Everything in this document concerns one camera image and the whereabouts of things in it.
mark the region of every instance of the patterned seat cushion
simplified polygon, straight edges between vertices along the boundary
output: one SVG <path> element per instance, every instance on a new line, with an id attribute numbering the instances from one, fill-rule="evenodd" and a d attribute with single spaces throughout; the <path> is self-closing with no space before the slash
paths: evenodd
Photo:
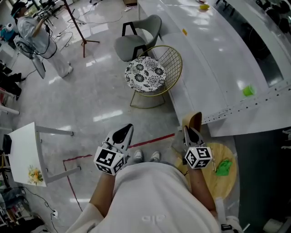
<path id="1" fill-rule="evenodd" d="M 164 85 L 166 72 L 159 61 L 149 56 L 136 58 L 125 71 L 127 84 L 138 92 L 153 92 Z"/>

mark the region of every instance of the gold wire chair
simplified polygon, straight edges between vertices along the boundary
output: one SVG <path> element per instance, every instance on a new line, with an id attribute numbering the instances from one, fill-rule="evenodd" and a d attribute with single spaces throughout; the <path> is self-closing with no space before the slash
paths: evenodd
<path id="1" fill-rule="evenodd" d="M 158 48 L 158 47 L 163 47 L 163 49 L 166 50 L 164 54 L 160 58 L 157 59 L 166 71 L 165 84 L 159 91 L 138 92 L 135 90 L 135 93 L 138 93 L 144 97 L 162 96 L 163 102 L 161 104 L 158 104 L 156 106 L 151 106 L 151 107 L 139 107 L 136 105 L 132 105 L 132 101 L 135 97 L 135 93 L 134 93 L 130 102 L 131 107 L 140 108 L 140 109 L 150 109 L 150 108 L 155 108 L 155 107 L 163 105 L 166 102 L 163 94 L 168 92 L 177 83 L 178 79 L 181 76 L 182 67 L 183 67 L 181 55 L 176 49 L 170 46 L 154 46 L 144 51 L 141 55 L 139 55 L 139 57 L 144 56 L 145 53 L 148 53 L 151 50 L 153 51 L 154 54 L 156 54 L 153 49 Z"/>

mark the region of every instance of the gray chair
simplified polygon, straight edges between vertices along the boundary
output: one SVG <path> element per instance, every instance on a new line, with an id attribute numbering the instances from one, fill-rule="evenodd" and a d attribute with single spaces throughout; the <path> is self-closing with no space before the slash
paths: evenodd
<path id="1" fill-rule="evenodd" d="M 134 35 L 125 35 L 126 26 L 130 25 Z M 117 55 L 123 61 L 134 60 L 138 54 L 138 50 L 142 49 L 144 52 L 147 49 L 156 45 L 159 31 L 161 29 L 162 20 L 157 15 L 150 15 L 144 20 L 124 23 L 122 27 L 122 37 L 119 37 L 114 44 Z M 153 36 L 153 39 L 147 43 L 136 33 L 136 28 L 147 30 Z"/>

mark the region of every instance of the tripod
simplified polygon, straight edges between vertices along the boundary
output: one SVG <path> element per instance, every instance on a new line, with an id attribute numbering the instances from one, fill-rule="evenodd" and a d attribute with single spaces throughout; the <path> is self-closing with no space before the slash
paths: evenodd
<path id="1" fill-rule="evenodd" d="M 79 34 L 80 34 L 80 36 L 81 36 L 81 38 L 82 38 L 82 40 L 83 40 L 83 42 L 82 42 L 82 45 L 83 45 L 83 57 L 85 58 L 85 45 L 87 44 L 87 42 L 100 43 L 100 41 L 90 41 L 90 40 L 86 40 L 86 39 L 83 37 L 83 35 L 82 35 L 82 33 L 81 33 L 81 31 L 80 31 L 80 29 L 79 29 L 77 23 L 76 23 L 76 20 L 75 20 L 75 18 L 74 18 L 74 16 L 73 16 L 73 14 L 72 14 L 72 12 L 71 12 L 69 6 L 68 6 L 67 1 L 66 1 L 66 0 L 62 0 L 62 1 L 64 2 L 64 4 L 65 4 L 65 6 L 66 6 L 66 8 L 67 8 L 67 10 L 68 10 L 68 12 L 69 12 L 69 14 L 70 14 L 72 20 L 73 20 L 73 22 L 74 22 L 74 24 L 75 24 L 75 26 L 76 26 L 76 29 L 78 30 L 78 32 L 79 32 Z"/>

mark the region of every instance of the person in white clothes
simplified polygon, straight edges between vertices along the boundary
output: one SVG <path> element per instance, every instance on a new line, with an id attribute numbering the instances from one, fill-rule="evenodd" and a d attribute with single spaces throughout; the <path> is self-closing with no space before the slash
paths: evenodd
<path id="1" fill-rule="evenodd" d="M 66 233 L 221 232 L 223 226 L 201 170 L 189 168 L 188 187 L 184 175 L 159 162 L 160 157 L 155 152 L 150 162 L 143 162 L 138 150 L 135 164 L 116 177 L 103 173 L 90 202 Z M 238 220 L 231 222 L 227 233 L 242 232 Z"/>
<path id="2" fill-rule="evenodd" d="M 27 8 L 23 2 L 15 3 L 11 11 L 20 36 L 31 43 L 36 52 L 53 65 L 60 77 L 67 76 L 73 71 L 73 68 L 65 60 L 46 30 L 42 28 L 45 17 L 38 22 L 30 16 L 25 16 L 26 11 Z"/>

